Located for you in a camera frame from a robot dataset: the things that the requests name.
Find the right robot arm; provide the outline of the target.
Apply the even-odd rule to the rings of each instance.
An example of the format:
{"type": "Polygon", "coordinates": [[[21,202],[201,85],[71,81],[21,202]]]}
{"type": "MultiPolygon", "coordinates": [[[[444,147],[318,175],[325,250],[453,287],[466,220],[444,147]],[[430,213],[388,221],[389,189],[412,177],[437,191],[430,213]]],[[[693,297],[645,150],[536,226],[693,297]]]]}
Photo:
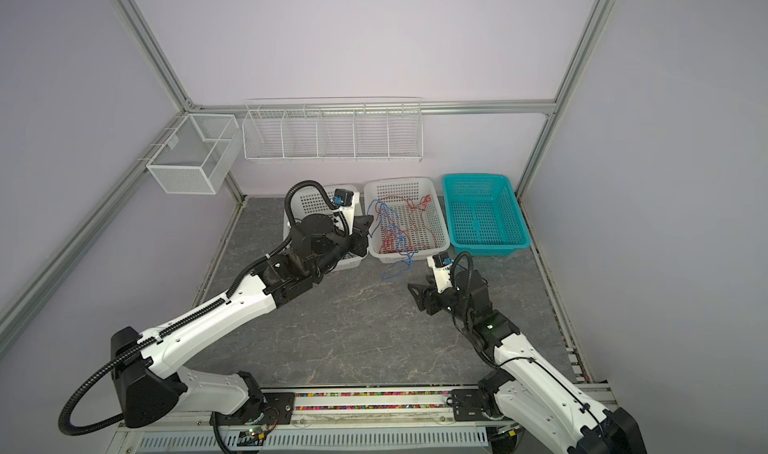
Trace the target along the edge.
{"type": "Polygon", "coordinates": [[[417,308],[446,312],[491,373],[478,383],[493,417],[518,423],[553,453],[643,453],[639,424],[623,408],[608,409],[570,382],[496,309],[486,279],[467,252],[427,260],[424,284],[409,284],[417,308]]]}

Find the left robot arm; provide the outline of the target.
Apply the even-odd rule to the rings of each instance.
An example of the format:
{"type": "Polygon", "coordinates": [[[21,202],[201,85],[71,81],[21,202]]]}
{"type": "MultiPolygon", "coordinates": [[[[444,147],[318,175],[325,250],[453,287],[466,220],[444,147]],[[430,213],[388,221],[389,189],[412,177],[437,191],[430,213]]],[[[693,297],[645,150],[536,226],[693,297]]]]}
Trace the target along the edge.
{"type": "Polygon", "coordinates": [[[312,289],[344,257],[364,256],[373,222],[362,212],[359,193],[338,188],[329,194],[313,180],[289,189],[284,212],[288,235],[243,268],[225,292],[157,327],[143,332],[127,327],[115,333],[110,361],[66,401],[58,417],[59,431],[82,436],[118,423],[140,428],[185,411],[211,411],[242,423],[258,420],[266,402],[250,373],[199,372],[187,368],[187,362],[235,329],[312,289]],[[104,377],[113,382],[119,413],[74,424],[75,408],[104,377]]]}

